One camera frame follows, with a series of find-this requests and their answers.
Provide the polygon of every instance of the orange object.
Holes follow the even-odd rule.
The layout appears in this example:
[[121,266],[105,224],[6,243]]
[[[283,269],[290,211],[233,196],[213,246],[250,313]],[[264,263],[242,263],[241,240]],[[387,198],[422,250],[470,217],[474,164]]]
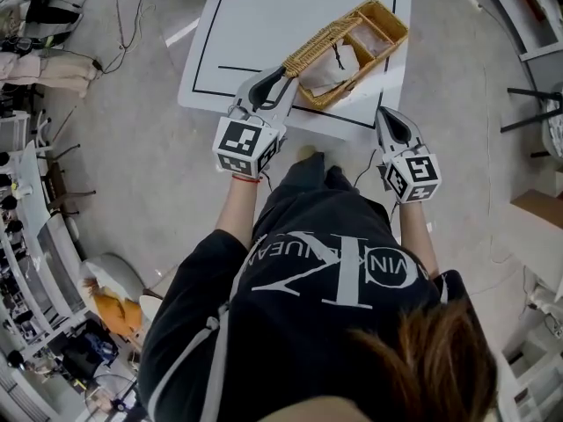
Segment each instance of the orange object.
[[143,310],[141,305],[125,299],[121,307],[125,313],[125,324],[133,331],[139,330],[143,326]]
[[121,336],[130,336],[133,333],[125,320],[125,311],[119,300],[107,295],[94,295],[93,299],[98,308],[99,317],[107,325],[109,331]]

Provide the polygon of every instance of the white table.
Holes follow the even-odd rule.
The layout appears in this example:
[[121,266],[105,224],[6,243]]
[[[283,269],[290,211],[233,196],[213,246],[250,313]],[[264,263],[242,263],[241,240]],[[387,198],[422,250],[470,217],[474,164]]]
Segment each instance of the white table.
[[37,151],[35,141],[30,141],[26,145],[17,168],[18,185],[21,187],[30,186],[33,192],[26,195],[18,202],[18,217],[24,218],[22,221],[27,232],[34,237],[39,235],[43,225],[51,218],[47,210],[45,196],[43,195],[43,183],[37,163]]
[[[363,1],[208,0],[187,58],[179,104],[226,113],[244,80],[282,64],[318,30]],[[411,0],[380,1],[409,26]],[[324,111],[310,109],[297,96],[286,124],[348,141],[373,142],[377,108],[398,109],[406,52],[404,42],[347,98]]]

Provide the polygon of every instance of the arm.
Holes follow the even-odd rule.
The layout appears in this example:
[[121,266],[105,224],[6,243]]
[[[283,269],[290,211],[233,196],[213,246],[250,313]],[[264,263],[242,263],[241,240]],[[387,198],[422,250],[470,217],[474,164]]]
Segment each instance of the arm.
[[433,280],[439,274],[438,261],[426,228],[422,203],[404,203],[398,207],[398,211],[401,220],[401,245],[419,258]]
[[243,181],[233,177],[227,201],[216,225],[216,229],[222,229],[233,235],[247,250],[250,249],[252,242],[257,191],[258,182]]

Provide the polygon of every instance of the shoe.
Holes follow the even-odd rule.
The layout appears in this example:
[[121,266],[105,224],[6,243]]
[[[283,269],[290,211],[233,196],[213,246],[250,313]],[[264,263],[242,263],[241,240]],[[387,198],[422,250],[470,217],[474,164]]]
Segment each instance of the shoe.
[[309,159],[315,153],[317,153],[317,149],[314,145],[303,145],[303,147],[297,151],[296,161],[300,163],[305,159]]

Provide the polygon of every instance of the brown hair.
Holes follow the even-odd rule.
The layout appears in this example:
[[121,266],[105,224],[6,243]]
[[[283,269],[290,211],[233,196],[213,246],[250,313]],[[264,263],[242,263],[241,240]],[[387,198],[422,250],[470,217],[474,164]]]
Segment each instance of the brown hair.
[[387,375],[397,420],[480,422],[493,409],[496,362],[470,311],[453,302],[403,315],[396,348],[353,331]]

